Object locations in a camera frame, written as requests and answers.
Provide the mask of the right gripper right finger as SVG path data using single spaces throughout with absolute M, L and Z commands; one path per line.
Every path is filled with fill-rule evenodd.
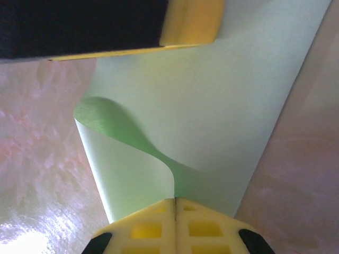
M 274 253 L 252 226 L 187 198 L 175 199 L 177 253 Z

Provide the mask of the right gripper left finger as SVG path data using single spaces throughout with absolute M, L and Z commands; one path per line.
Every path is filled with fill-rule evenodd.
M 164 199 L 98 230 L 85 253 L 175 253 L 175 201 Z

